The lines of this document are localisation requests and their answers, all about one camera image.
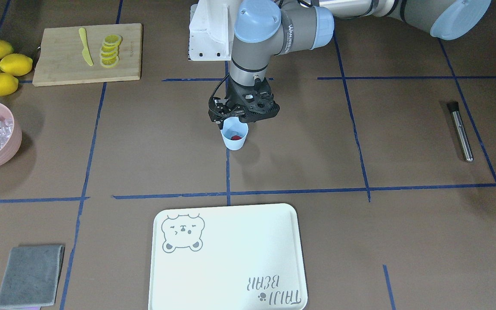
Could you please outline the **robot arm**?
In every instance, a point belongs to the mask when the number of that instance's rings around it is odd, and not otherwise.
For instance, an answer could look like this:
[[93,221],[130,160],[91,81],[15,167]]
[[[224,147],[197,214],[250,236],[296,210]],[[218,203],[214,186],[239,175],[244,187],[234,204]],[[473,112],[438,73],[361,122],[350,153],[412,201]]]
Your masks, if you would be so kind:
[[470,31],[490,0],[244,0],[236,12],[226,96],[209,98],[209,117],[224,129],[275,117],[280,107],[266,78],[272,56],[313,50],[331,41],[335,19],[389,16],[432,37],[454,40]]

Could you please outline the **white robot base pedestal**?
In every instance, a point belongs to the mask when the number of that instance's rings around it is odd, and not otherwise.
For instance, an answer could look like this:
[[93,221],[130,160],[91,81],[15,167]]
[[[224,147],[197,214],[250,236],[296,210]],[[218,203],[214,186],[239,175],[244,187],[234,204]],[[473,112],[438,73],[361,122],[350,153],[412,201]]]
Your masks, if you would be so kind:
[[230,61],[240,0],[199,0],[190,8],[189,59]]

